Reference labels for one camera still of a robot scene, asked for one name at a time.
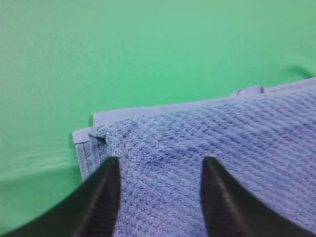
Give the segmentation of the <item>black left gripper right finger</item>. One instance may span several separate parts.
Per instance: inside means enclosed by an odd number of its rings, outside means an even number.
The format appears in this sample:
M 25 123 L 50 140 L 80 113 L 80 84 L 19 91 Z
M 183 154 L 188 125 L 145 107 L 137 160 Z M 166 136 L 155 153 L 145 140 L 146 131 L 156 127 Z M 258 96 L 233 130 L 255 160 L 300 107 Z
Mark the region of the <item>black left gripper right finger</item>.
M 314 237 L 246 190 L 213 157 L 203 161 L 200 203 L 210 237 Z

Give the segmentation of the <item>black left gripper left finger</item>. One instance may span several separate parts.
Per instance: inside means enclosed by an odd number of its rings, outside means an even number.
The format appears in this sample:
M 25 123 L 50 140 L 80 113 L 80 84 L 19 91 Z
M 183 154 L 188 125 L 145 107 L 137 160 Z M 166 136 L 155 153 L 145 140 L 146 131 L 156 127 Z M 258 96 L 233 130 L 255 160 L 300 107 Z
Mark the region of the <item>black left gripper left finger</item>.
M 119 159 L 110 157 L 67 198 L 5 236 L 112 237 L 119 203 Z

